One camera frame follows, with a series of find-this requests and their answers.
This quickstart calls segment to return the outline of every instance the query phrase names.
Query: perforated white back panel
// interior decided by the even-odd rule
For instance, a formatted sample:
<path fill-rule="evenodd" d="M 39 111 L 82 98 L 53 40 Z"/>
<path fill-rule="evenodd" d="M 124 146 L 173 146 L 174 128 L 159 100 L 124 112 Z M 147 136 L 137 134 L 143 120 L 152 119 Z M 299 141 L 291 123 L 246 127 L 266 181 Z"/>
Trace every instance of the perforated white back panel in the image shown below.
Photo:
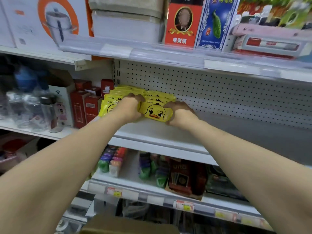
<path fill-rule="evenodd" d="M 125 60 L 115 60 L 115 79 L 120 84 L 175 94 L 195 111 L 312 129 L 309 85 L 295 87 L 261 78 Z"/>

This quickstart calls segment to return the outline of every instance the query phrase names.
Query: forearm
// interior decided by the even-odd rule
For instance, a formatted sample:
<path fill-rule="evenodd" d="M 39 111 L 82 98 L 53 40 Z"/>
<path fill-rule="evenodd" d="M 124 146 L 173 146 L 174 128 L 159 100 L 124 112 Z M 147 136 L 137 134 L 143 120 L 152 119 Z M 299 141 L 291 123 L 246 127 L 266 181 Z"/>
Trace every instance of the forearm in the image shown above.
<path fill-rule="evenodd" d="M 39 151 L 5 173 L 0 179 L 1 190 L 5 191 L 0 193 L 0 200 L 2 210 L 13 213 L 11 216 L 2 212 L 0 223 L 20 217 L 25 218 L 24 225 L 40 223 L 45 228 L 41 233 L 55 228 L 95 167 L 105 146 L 122 125 L 119 117 L 108 114 Z M 27 212 L 29 218 L 31 214 L 36 215 L 33 218 L 35 223 L 31 223 L 24 216 Z M 19 233 L 19 229 L 15 229 L 16 232 L 12 230 L 19 228 L 18 226 L 10 228 L 10 233 Z"/>
<path fill-rule="evenodd" d="M 189 131 L 275 231 L 307 231 L 304 222 L 311 221 L 307 213 L 312 208 L 306 196 L 312 193 L 310 169 L 204 121 L 190 122 Z"/>

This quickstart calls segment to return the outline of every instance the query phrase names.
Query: person's left hand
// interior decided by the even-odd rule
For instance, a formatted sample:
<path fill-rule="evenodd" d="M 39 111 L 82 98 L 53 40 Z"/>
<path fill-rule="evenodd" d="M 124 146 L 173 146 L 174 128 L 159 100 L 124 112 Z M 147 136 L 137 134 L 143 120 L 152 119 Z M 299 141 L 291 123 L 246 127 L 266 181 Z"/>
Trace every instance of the person's left hand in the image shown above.
<path fill-rule="evenodd" d="M 141 95 L 134 95 L 133 93 L 125 96 L 109 114 L 118 117 L 123 124 L 134 122 L 139 119 L 142 114 L 138 112 L 138 104 L 145 102 L 145 98 Z"/>

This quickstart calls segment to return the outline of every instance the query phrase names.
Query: stack of yellow packages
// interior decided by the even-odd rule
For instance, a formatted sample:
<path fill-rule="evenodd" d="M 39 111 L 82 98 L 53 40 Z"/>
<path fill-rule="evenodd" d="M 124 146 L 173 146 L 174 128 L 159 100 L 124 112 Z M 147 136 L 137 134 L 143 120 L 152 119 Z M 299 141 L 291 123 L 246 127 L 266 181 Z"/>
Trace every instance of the stack of yellow packages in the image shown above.
<path fill-rule="evenodd" d="M 172 109 L 165 109 L 163 106 L 168 102 L 176 101 L 176 97 L 173 94 L 159 91 L 146 91 L 139 87 L 128 85 L 117 86 L 113 90 L 110 90 L 109 94 L 104 95 L 99 116 L 103 117 L 107 113 L 110 113 L 117 103 L 129 93 L 143 95 L 145 102 L 138 105 L 138 112 L 142 113 L 145 117 L 162 122 L 169 121 L 172 117 Z"/>

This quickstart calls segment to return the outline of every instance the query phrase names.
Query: gold ribbon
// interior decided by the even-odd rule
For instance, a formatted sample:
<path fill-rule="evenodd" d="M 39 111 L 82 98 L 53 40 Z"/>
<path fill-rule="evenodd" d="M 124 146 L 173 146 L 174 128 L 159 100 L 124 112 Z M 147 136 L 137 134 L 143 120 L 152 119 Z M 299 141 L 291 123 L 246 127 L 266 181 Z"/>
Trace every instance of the gold ribbon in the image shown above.
<path fill-rule="evenodd" d="M 193 36 L 193 35 L 194 35 L 193 31 L 181 32 L 181 31 L 178 31 L 178 30 L 173 29 L 173 28 L 171 28 L 171 29 L 168 31 L 168 33 L 170 33 L 170 34 L 176 33 L 176 34 L 183 34 L 183 35 L 186 35 L 186 34 L 187 34 L 188 36 Z"/>

